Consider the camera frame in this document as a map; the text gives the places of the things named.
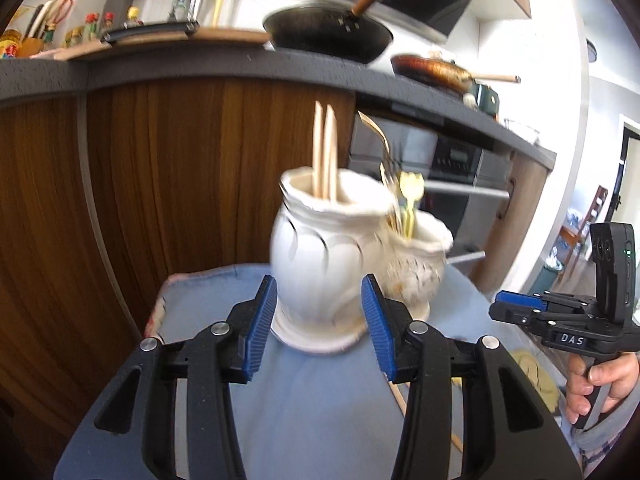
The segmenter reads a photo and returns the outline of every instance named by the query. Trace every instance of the human hand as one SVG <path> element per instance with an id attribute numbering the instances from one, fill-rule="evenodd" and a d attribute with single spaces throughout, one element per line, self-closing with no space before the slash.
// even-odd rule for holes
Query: human hand
<path id="1" fill-rule="evenodd" d="M 566 414 L 572 424 L 576 423 L 579 415 L 589 413 L 591 405 L 585 396 L 593 391 L 594 386 L 611 383 L 609 396 L 602 409 L 602 413 L 607 413 L 631 393 L 640 376 L 638 358 L 632 353 L 624 353 L 613 361 L 591 367 L 588 380 L 584 377 L 586 369 L 582 357 L 576 354 L 569 356 L 571 373 L 566 382 Z"/>

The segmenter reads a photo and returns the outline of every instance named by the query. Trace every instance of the built-in oven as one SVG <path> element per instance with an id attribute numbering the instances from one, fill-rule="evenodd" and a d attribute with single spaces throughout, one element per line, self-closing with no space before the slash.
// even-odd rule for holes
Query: built-in oven
<path id="1" fill-rule="evenodd" d="M 449 262 L 469 274 L 484 258 L 496 213 L 509 198 L 511 161 L 428 128 L 372 119 L 385 133 L 398 167 L 424 177 L 425 193 L 418 207 L 449 228 L 454 237 Z M 356 118 L 349 168 L 380 180 L 381 160 L 379 137 Z"/>

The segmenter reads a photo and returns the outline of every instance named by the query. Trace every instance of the cutting board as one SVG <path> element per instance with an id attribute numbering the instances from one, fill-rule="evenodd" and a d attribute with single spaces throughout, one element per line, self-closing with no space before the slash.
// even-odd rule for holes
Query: cutting board
<path id="1" fill-rule="evenodd" d="M 119 56 L 148 47 L 172 46 L 176 41 L 198 41 L 215 44 L 252 44 L 261 46 L 271 40 L 271 35 L 263 30 L 246 30 L 242 28 L 208 28 L 201 27 L 195 33 L 184 32 L 152 32 L 132 36 L 111 46 L 99 40 L 65 48 L 55 53 L 53 59 L 58 61 L 95 60 Z"/>

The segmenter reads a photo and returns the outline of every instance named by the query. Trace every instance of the small ceramic pot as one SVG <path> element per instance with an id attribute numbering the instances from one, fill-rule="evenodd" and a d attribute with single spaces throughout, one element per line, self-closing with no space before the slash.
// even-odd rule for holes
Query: small ceramic pot
<path id="1" fill-rule="evenodd" d="M 451 231 L 433 215 L 417 211 L 413 238 L 388 229 L 386 239 L 386 269 L 378 280 L 382 291 L 402 301 L 414 319 L 427 321 L 453 245 Z"/>
<path id="2" fill-rule="evenodd" d="M 312 169 L 286 171 L 271 234 L 278 306 L 271 329 L 293 348 L 339 352 L 366 330 L 360 282 L 385 269 L 385 218 L 394 197 L 374 179 L 338 171 L 337 202 L 313 197 Z"/>

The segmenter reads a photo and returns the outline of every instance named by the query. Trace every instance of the wooden chair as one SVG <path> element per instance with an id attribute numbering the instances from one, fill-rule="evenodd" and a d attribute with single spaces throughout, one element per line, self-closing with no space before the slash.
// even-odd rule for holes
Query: wooden chair
<path id="1" fill-rule="evenodd" d="M 598 186 L 596 195 L 593 197 L 593 202 L 591 202 L 591 207 L 582 218 L 579 229 L 574 231 L 571 227 L 566 225 L 563 225 L 560 228 L 560 237 L 569 245 L 569 253 L 567 254 L 564 262 L 562 262 L 564 265 L 564 271 L 560 276 L 558 276 L 558 283 L 562 281 L 565 275 L 571 276 L 574 272 L 575 264 L 578 262 L 578 259 L 580 259 L 580 251 L 578 251 L 576 257 L 573 258 L 575 247 L 577 245 L 580 245 L 580 248 L 583 247 L 584 241 L 587 239 L 587 236 L 589 236 L 589 225 L 594 223 L 598 218 L 608 194 L 609 191 L 606 188 Z M 569 262 L 572 258 L 574 262 L 571 269 L 569 269 Z"/>

